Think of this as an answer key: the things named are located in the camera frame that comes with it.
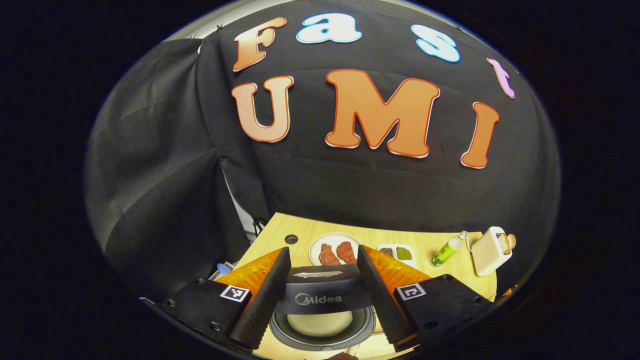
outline meat slice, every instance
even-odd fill
[[[353,247],[351,247],[351,243],[348,241],[338,245],[335,251],[338,254],[338,258],[341,258],[347,264],[355,264],[358,262],[353,255]]]
[[[322,265],[340,265],[340,260],[333,255],[331,245],[322,244],[320,248],[320,264]]]

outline light blue letter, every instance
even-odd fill
[[[362,37],[362,33],[356,30],[356,20],[345,13],[324,13],[311,16],[302,24],[306,28],[300,30],[296,38],[304,44],[317,44],[327,40],[354,42]]]
[[[450,63],[460,61],[460,53],[456,50],[456,42],[446,34],[427,28],[424,25],[413,25],[411,31],[420,38],[415,43],[425,53]]]

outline rice cooker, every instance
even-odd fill
[[[291,268],[269,328],[300,350],[348,348],[366,340],[376,317],[355,264]]]

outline midea logo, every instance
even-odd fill
[[[296,303],[298,305],[324,304],[325,302],[342,302],[342,297],[313,297],[305,293],[299,293],[296,295]]]

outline green bottle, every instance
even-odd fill
[[[449,239],[446,244],[431,258],[431,263],[440,266],[449,260],[462,247],[462,241],[467,239],[467,232],[462,231],[459,235]]]

